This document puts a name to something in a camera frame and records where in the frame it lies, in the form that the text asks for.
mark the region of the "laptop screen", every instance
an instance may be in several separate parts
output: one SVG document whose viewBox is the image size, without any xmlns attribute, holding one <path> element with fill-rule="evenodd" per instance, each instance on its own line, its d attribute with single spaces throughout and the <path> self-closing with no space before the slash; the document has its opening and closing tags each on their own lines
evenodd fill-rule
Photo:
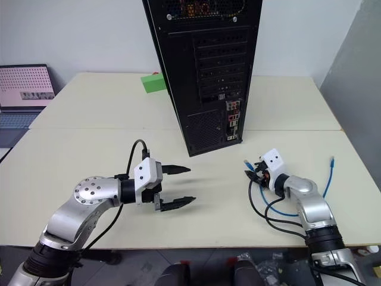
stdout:
<svg viewBox="0 0 381 286">
<path fill-rule="evenodd" d="M 54 96 L 46 65 L 0 66 L 2 109 L 45 107 Z"/>
</svg>

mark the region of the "laptop keyboard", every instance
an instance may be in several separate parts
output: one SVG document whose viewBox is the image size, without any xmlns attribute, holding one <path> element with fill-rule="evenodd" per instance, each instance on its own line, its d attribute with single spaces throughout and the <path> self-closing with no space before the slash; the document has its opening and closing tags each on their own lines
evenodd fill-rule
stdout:
<svg viewBox="0 0 381 286">
<path fill-rule="evenodd" d="M 27 129 L 37 114 L 4 114 L 0 113 L 0 128 Z"/>
</svg>

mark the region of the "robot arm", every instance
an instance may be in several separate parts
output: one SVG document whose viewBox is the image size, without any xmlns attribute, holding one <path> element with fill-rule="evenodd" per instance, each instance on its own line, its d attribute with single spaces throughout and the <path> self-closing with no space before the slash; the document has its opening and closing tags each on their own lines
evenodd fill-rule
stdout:
<svg viewBox="0 0 381 286">
<path fill-rule="evenodd" d="M 39 242 L 22 263 L 9 286 L 63 285 L 69 272 L 78 264 L 82 248 L 101 215 L 122 204 L 154 203 L 155 210 L 178 209 L 194 197 L 178 198 L 170 203 L 160 199 L 163 173 L 177 174 L 190 169 L 168 165 L 146 156 L 134 169 L 134 179 L 128 174 L 113 178 L 92 176 L 80 181 L 73 194 L 50 218 Z"/>
<path fill-rule="evenodd" d="M 311 254 L 311 267 L 320 273 L 317 282 L 322 285 L 341 285 L 337 284 L 339 281 L 344 282 L 343 285 L 353 285 L 352 282 L 332 277 L 338 274 L 364 284 L 365 280 L 350 249 L 344 246 L 332 211 L 319 194 L 315 182 L 287 175 L 285 164 L 276 149 L 260 159 L 260 162 L 255 163 L 254 172 L 250 172 L 250 176 L 247 174 L 254 182 L 295 203 L 306 233 L 305 243 Z"/>
</svg>

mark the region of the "ventilation grille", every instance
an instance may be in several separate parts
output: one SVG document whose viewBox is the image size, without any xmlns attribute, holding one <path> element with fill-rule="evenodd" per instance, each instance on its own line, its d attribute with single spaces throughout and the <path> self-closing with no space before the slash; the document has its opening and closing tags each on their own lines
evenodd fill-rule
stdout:
<svg viewBox="0 0 381 286">
<path fill-rule="evenodd" d="M 244 94 L 247 36 L 247 30 L 235 30 L 193 37 L 202 103 L 230 100 Z"/>
<path fill-rule="evenodd" d="M 247 0 L 165 0 L 172 20 L 223 18 L 246 13 Z"/>
<path fill-rule="evenodd" d="M 193 151 L 215 146 L 223 141 L 221 115 L 218 110 L 188 116 L 189 142 Z"/>
</svg>

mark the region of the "computer tower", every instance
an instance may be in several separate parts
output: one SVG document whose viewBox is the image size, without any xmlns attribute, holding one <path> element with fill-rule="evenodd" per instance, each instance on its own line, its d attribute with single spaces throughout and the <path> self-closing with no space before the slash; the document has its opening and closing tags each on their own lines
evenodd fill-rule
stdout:
<svg viewBox="0 0 381 286">
<path fill-rule="evenodd" d="M 242 142 L 262 0 L 143 0 L 190 156 Z"/>
</svg>

